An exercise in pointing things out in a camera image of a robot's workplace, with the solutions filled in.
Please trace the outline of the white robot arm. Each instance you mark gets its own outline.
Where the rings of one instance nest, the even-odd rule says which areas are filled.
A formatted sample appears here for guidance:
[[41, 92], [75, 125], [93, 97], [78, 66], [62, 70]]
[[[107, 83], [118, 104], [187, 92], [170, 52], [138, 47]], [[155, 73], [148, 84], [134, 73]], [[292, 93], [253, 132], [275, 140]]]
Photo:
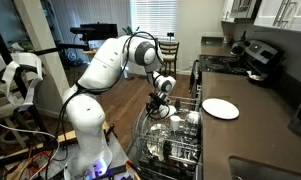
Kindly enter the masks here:
[[154, 36], [139, 31], [107, 39], [83, 75], [62, 97], [62, 112], [68, 116], [79, 145], [64, 167], [65, 180], [96, 178], [104, 175], [111, 165], [113, 154], [102, 128], [106, 115], [99, 99], [117, 83], [129, 62], [142, 66], [148, 82], [157, 89], [150, 95], [148, 113], [154, 115], [169, 108], [168, 95], [176, 80], [158, 73], [163, 57]]

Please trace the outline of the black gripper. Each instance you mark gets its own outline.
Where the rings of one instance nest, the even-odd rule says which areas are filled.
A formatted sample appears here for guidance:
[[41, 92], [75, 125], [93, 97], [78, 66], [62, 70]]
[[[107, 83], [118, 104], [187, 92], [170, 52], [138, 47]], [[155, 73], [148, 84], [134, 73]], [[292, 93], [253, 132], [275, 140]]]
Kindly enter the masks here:
[[166, 105], [167, 96], [165, 94], [156, 94], [151, 92], [149, 94], [150, 101], [146, 104], [146, 111], [148, 113], [155, 113], [159, 110], [161, 105]]

